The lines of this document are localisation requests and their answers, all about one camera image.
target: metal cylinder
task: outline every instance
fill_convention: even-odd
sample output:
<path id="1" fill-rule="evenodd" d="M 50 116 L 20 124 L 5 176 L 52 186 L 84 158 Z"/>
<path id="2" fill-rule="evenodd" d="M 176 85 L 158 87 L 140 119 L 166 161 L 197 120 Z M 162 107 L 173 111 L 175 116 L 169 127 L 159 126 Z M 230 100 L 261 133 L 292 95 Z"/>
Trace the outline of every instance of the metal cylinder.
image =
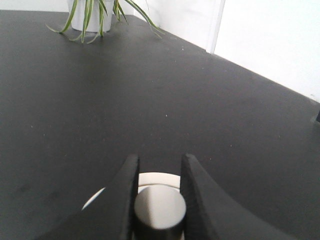
<path id="1" fill-rule="evenodd" d="M 134 214 L 137 240 L 180 240 L 186 202 L 172 187 L 152 185 L 137 195 Z"/>

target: black object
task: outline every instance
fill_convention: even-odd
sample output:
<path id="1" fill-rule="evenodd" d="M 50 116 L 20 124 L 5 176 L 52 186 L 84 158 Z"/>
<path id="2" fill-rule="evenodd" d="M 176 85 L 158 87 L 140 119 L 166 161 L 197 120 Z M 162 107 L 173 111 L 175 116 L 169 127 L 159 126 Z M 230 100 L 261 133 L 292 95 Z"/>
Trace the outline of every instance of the black object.
<path id="1" fill-rule="evenodd" d="M 182 156 L 180 192 L 186 201 L 186 240 L 294 240 L 244 209 L 203 169 Z"/>
<path id="2" fill-rule="evenodd" d="M 36 240 L 131 240 L 138 177 L 139 158 L 130 155 L 91 204 Z"/>
<path id="3" fill-rule="evenodd" d="M 320 123 L 320 111 L 319 111 L 318 116 L 316 117 L 316 120 Z"/>

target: white wall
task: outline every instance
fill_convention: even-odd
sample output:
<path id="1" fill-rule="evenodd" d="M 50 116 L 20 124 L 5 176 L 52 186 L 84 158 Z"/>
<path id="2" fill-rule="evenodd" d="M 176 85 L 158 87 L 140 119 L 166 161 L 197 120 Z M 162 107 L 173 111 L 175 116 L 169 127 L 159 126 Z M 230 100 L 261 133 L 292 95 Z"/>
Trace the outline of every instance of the white wall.
<path id="1" fill-rule="evenodd" d="M 162 29 L 206 49 L 221 0 L 135 0 Z"/>
<path id="2" fill-rule="evenodd" d="M 134 14 L 134 9 L 124 0 L 120 3 L 126 14 Z M 0 10 L 68 12 L 68 5 L 67 0 L 0 0 Z"/>
<path id="3" fill-rule="evenodd" d="M 226 0 L 214 53 L 320 102 L 320 1 Z"/>

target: spider plant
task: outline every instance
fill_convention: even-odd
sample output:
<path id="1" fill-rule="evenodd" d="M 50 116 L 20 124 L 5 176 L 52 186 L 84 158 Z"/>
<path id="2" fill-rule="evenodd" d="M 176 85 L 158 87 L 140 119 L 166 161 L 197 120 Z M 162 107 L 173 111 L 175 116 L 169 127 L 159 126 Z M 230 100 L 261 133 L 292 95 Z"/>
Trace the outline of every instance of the spider plant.
<path id="1" fill-rule="evenodd" d="M 73 0 L 73 4 L 72 4 L 72 8 L 70 11 L 70 14 L 65 22 L 64 27 L 61 30 L 55 30 L 51 27 L 49 27 L 47 25 L 47 27 L 52 30 L 55 33 L 59 33 L 59 34 L 63 34 L 65 31 L 68 30 L 68 28 L 71 25 L 71 21 L 75 15 L 76 12 L 76 7 L 78 4 L 78 1 L 81 0 Z M 99 31 L 97 32 L 97 34 L 95 35 L 95 37 L 87 42 L 87 44 L 92 43 L 93 41 L 95 41 L 97 39 L 97 37 L 103 37 L 104 36 L 104 32 L 103 32 L 103 24 L 104 24 L 104 13 L 107 13 L 107 8 L 106 5 L 104 3 L 104 0 L 85 0 L 85 8 L 84 8 L 84 19 L 83 19 L 83 27 L 82 27 L 82 31 L 81 34 L 73 39 L 69 39 L 70 41 L 77 41 L 79 39 L 81 39 L 81 42 L 84 43 L 85 42 L 85 36 L 86 36 L 86 31 L 87 31 L 87 27 L 89 25 L 89 21 L 92 15 L 92 11 L 94 8 L 94 3 L 95 1 L 98 1 L 99 4 Z M 148 17 L 148 15 L 141 9 L 141 7 L 139 7 L 134 1 L 132 0 L 125 0 L 129 5 L 131 5 L 139 14 L 141 14 L 141 16 L 146 20 L 146 22 L 149 24 L 151 30 L 153 31 L 154 34 L 156 34 L 157 36 L 159 36 L 161 38 L 161 36 L 159 35 L 159 33 L 164 34 L 159 27 L 157 27 L 152 20 Z M 121 22 L 121 15 L 123 15 L 124 20 L 126 21 L 126 23 L 128 23 L 126 15 L 119 3 L 119 0 L 114 0 L 113 3 L 113 13 L 116 17 L 116 19 Z"/>

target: plant leaf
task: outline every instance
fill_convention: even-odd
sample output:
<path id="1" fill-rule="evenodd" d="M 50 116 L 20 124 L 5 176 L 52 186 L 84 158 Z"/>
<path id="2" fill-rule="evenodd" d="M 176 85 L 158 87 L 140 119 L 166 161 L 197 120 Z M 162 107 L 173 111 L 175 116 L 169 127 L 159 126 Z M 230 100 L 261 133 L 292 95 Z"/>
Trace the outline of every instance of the plant leaf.
<path id="1" fill-rule="evenodd" d="M 103 7 L 105 14 L 108 16 L 107 8 L 103 0 L 99 0 L 99 4 Z"/>
<path id="2" fill-rule="evenodd" d="M 124 13 L 124 11 L 123 11 L 123 9 L 122 9 L 122 7 L 121 7 L 121 5 L 120 5 L 120 3 L 119 3 L 119 2 L 118 2 L 118 8 L 119 8 L 119 10 L 120 10 L 120 12 L 121 12 L 122 16 L 124 17 L 124 20 L 125 20 L 126 24 L 128 24 L 128 21 L 127 21 L 126 15 L 125 15 L 125 13 Z"/>
<path id="3" fill-rule="evenodd" d="M 125 0 L 129 5 L 131 5 L 135 10 L 138 11 L 138 13 L 141 14 L 141 16 L 146 20 L 146 22 L 150 25 L 151 29 L 155 29 L 157 30 L 159 33 L 161 34 L 165 34 L 163 31 L 161 31 L 161 29 L 159 27 L 157 27 L 152 20 L 148 17 L 148 15 L 145 13 L 145 11 L 143 11 L 141 9 L 141 7 L 139 7 L 135 2 L 133 2 L 132 0 Z"/>
<path id="4" fill-rule="evenodd" d="M 63 27 L 63 29 L 61 29 L 60 31 L 57 31 L 51 27 L 49 27 L 47 24 L 46 26 L 53 32 L 58 33 L 58 34 L 62 34 L 64 33 L 71 25 L 71 20 L 74 18 L 75 12 L 76 12 L 76 8 L 77 8 L 77 4 L 78 4 L 78 0 L 73 0 L 73 4 L 72 4 L 72 8 L 69 14 L 68 19 L 65 22 L 65 25 Z"/>

